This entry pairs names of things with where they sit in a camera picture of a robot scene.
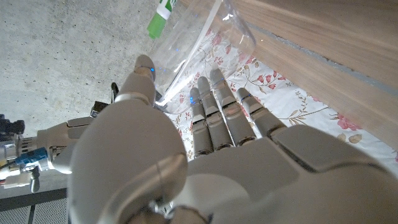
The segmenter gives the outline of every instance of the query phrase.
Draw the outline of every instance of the gray concrete surface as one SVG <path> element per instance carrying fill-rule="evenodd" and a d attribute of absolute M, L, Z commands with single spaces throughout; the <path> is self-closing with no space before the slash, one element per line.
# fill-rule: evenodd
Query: gray concrete surface
<path fill-rule="evenodd" d="M 88 116 L 94 101 L 109 103 L 136 57 L 157 41 L 146 27 L 158 0 L 0 1 L 0 113 L 23 119 L 35 136 L 68 119 Z M 172 13 L 163 34 L 184 7 Z M 63 175 L 40 177 L 42 190 L 65 187 Z M 0 197 L 28 194 L 0 188 Z"/>

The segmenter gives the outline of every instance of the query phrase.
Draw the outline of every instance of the green label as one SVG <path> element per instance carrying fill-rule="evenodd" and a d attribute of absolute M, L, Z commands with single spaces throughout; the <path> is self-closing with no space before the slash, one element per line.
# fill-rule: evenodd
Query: green label
<path fill-rule="evenodd" d="M 173 7 L 175 6 L 175 3 L 177 3 L 177 0 L 168 0 L 166 4 L 166 9 L 168 9 L 171 12 Z"/>

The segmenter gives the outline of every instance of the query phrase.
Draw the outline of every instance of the robotic hand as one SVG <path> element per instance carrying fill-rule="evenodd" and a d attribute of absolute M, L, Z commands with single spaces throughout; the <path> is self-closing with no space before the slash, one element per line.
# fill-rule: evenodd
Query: robotic hand
<path fill-rule="evenodd" d="M 196 159 L 187 163 L 174 125 L 153 107 L 153 68 L 140 56 L 114 103 L 76 143 L 68 181 L 72 222 L 396 221 L 392 174 L 321 131 L 286 128 L 244 88 L 237 100 L 217 68 L 211 85 L 200 78 L 191 90 Z M 164 217 L 159 207 L 170 201 Z"/>

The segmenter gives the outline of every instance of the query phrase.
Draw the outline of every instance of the floral fabric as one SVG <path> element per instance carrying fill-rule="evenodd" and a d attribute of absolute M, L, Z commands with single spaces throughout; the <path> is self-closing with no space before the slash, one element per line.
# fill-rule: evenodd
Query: floral fabric
<path fill-rule="evenodd" d="M 211 35 L 209 33 L 208 36 L 211 38 L 208 39 L 207 43 L 204 42 L 202 44 L 211 45 L 216 51 L 212 50 L 211 54 L 204 55 L 202 60 L 192 62 L 192 64 L 216 62 L 222 67 L 223 65 L 231 64 L 232 60 L 240 61 L 241 64 L 238 69 L 226 79 L 234 94 L 237 89 L 245 87 L 286 126 L 303 124 L 331 134 L 376 158 L 398 176 L 398 153 L 396 150 L 346 119 L 343 114 L 337 113 L 322 103 L 316 96 L 295 86 L 288 79 L 259 62 L 256 58 L 249 57 L 246 60 L 247 57 L 244 57 L 244 55 L 240 57 L 240 55 L 231 54 L 231 46 L 225 45 L 220 35 Z M 196 79 L 200 72 L 195 71 L 193 73 L 197 74 L 195 76 Z M 168 114 L 168 116 L 174 122 L 184 141 L 188 159 L 192 160 L 191 111 L 187 110 L 178 115 Z"/>

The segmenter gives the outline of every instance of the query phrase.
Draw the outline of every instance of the robot finger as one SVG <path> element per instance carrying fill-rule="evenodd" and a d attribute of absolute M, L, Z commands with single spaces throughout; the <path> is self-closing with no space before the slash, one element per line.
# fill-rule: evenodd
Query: robot finger
<path fill-rule="evenodd" d="M 250 114 L 251 119 L 257 126 L 262 137 L 271 138 L 273 131 L 286 126 L 275 117 L 269 110 L 263 107 L 245 88 L 237 91 L 238 99 L 241 100 L 243 108 Z"/>
<path fill-rule="evenodd" d="M 210 90 L 210 84 L 206 77 L 198 79 L 198 90 L 200 93 L 201 105 L 205 112 L 206 125 L 208 127 L 213 150 L 217 151 L 233 146 L 228 129 L 224 123 L 223 115 L 218 109 L 216 100 Z"/>
<path fill-rule="evenodd" d="M 193 153 L 194 158 L 197 158 L 198 156 L 212 153 L 213 145 L 206 125 L 205 110 L 200 102 L 198 88 L 191 89 L 190 100 L 192 108 Z"/>
<path fill-rule="evenodd" d="M 219 68 L 214 68 L 210 72 L 210 80 L 215 89 L 235 146 L 242 146 L 247 142 L 255 140 L 256 135 Z"/>

